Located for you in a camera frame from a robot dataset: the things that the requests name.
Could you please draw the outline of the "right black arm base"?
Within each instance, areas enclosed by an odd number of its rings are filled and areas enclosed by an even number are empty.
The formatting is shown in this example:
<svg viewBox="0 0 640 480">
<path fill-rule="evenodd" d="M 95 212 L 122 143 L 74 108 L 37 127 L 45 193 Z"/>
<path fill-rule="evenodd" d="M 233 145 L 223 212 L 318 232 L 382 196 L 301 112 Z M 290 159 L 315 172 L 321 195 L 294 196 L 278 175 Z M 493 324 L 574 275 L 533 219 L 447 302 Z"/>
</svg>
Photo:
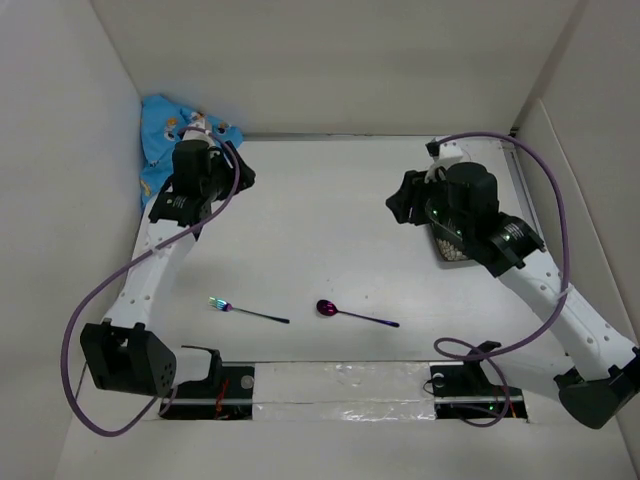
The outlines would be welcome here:
<svg viewBox="0 0 640 480">
<path fill-rule="evenodd" d="M 431 362 L 429 375 L 422 390 L 433 399 L 437 420 L 461 420 L 481 426 L 497 419 L 503 410 L 504 419 L 528 419 L 522 391 L 509 388 L 507 401 L 503 385 L 498 380 L 488 380 L 478 362 Z"/>
</svg>

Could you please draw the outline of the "blue cartoon placemat cloth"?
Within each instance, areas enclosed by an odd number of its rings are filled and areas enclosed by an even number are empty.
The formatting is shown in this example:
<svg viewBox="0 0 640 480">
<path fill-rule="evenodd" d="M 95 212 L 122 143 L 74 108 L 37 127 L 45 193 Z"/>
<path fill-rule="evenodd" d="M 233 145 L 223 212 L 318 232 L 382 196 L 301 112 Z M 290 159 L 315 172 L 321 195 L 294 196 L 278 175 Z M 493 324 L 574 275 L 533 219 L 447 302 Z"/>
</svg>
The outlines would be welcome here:
<svg viewBox="0 0 640 480">
<path fill-rule="evenodd" d="M 173 173 L 172 154 L 180 141 L 178 132 L 202 119 L 225 141 L 231 141 L 235 147 L 242 145 L 244 137 L 241 130 L 219 117 L 175 103 L 162 95 L 143 98 L 140 138 L 145 162 L 139 177 L 142 207 Z"/>
</svg>

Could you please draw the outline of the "iridescent fork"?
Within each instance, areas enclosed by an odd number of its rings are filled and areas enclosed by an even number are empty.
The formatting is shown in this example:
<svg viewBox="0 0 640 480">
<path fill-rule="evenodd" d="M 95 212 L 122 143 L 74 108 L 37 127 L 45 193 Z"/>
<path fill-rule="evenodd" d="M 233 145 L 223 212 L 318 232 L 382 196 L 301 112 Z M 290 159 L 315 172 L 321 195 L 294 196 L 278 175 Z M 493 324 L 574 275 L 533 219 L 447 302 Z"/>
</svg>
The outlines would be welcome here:
<svg viewBox="0 0 640 480">
<path fill-rule="evenodd" d="M 230 302 L 218 298 L 218 297 L 210 297 L 208 299 L 208 305 L 216 310 L 222 311 L 222 312 L 237 312 L 237 313 L 241 313 L 241 314 L 246 314 L 246 315 L 250 315 L 250 316 L 255 316 L 255 317 L 259 317 L 259 318 L 264 318 L 270 321 L 274 321 L 274 322 L 278 322 L 281 324 L 289 324 L 290 320 L 286 319 L 286 318 L 282 318 L 282 317 L 277 317 L 277 316 L 273 316 L 273 315 L 268 315 L 268 314 L 264 314 L 264 313 L 259 313 L 259 312 L 255 312 L 255 311 L 251 311 L 251 310 L 247 310 L 247 309 L 243 309 L 240 307 L 235 307 L 233 306 Z"/>
</svg>

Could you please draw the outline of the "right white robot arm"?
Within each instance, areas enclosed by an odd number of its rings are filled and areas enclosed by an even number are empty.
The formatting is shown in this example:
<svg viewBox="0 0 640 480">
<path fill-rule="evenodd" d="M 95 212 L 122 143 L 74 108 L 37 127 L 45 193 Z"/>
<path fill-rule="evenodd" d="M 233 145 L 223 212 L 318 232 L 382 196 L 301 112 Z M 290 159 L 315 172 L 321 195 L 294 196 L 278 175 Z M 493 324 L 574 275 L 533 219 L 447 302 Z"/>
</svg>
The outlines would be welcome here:
<svg viewBox="0 0 640 480">
<path fill-rule="evenodd" d="M 639 393 L 639 348 L 570 284 L 541 237 L 499 209 L 496 177 L 478 163 L 409 170 L 386 201 L 397 223 L 427 225 L 517 295 L 542 327 L 513 346 L 485 341 L 460 356 L 473 393 L 495 385 L 558 401 L 600 429 Z"/>
</svg>

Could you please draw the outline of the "black floral square plate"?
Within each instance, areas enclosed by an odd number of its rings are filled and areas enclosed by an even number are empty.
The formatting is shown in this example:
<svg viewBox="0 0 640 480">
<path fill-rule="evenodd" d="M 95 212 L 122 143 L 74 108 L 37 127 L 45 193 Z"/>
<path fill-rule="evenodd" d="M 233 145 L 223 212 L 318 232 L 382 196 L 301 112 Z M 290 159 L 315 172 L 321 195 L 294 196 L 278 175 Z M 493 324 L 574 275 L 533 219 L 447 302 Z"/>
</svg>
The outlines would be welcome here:
<svg viewBox="0 0 640 480">
<path fill-rule="evenodd" d="M 429 220 L 436 249 L 444 262 L 469 261 L 464 245 L 467 224 L 465 215 L 457 212 L 445 202 L 429 200 L 425 211 Z"/>
</svg>

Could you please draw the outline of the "purple iridescent spoon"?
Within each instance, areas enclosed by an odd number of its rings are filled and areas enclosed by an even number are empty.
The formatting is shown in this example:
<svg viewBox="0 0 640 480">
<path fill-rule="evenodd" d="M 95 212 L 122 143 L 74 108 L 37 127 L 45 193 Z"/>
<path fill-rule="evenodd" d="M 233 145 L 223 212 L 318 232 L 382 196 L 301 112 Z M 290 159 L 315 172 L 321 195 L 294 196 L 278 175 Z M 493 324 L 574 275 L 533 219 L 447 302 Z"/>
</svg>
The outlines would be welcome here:
<svg viewBox="0 0 640 480">
<path fill-rule="evenodd" d="M 340 310 L 333 302 L 326 300 L 326 299 L 321 299 L 318 300 L 316 302 L 316 311 L 324 316 L 324 317 L 333 317 L 336 315 L 345 315 L 345 316 L 349 316 L 349 317 L 353 317 L 353 318 L 358 318 L 361 320 L 366 320 L 366 321 L 370 321 L 376 324 L 381 324 L 381 325 L 385 325 L 391 328 L 399 328 L 400 324 L 398 322 L 395 321 L 391 321 L 391 320 L 382 320 L 382 319 L 377 319 L 374 317 L 370 317 L 370 316 L 366 316 L 366 315 L 362 315 L 362 314 L 357 314 L 357 313 L 353 313 L 353 312 L 348 312 L 345 310 Z"/>
</svg>

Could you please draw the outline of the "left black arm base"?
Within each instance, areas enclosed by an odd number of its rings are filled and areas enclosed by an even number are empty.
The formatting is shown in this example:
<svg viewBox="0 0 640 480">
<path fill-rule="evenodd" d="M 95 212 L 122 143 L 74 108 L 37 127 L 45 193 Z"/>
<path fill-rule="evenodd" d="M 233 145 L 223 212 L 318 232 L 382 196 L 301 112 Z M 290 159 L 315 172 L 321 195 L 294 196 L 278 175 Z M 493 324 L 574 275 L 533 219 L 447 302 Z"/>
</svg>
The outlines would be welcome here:
<svg viewBox="0 0 640 480">
<path fill-rule="evenodd" d="M 252 420 L 255 365 L 227 363 L 218 350 L 207 352 L 211 354 L 207 376 L 182 383 L 172 401 L 162 401 L 159 417 L 183 421 Z"/>
</svg>

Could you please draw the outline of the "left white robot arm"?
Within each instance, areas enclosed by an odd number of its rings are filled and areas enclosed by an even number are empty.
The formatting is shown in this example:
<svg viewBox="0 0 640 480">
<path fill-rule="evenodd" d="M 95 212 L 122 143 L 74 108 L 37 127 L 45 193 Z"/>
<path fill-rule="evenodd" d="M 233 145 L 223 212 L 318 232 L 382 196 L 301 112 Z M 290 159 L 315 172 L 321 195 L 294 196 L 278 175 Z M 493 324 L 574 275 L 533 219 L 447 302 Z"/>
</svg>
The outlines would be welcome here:
<svg viewBox="0 0 640 480">
<path fill-rule="evenodd" d="M 170 347 L 162 338 L 172 286 L 203 221 L 213 216 L 213 203 L 227 205 L 253 185 L 255 174 L 229 141 L 180 141 L 172 163 L 172 175 L 151 203 L 145 258 L 128 271 L 105 318 L 86 324 L 80 335 L 92 379 L 101 390 L 164 397 L 188 383 L 208 397 L 222 387 L 217 351 Z"/>
</svg>

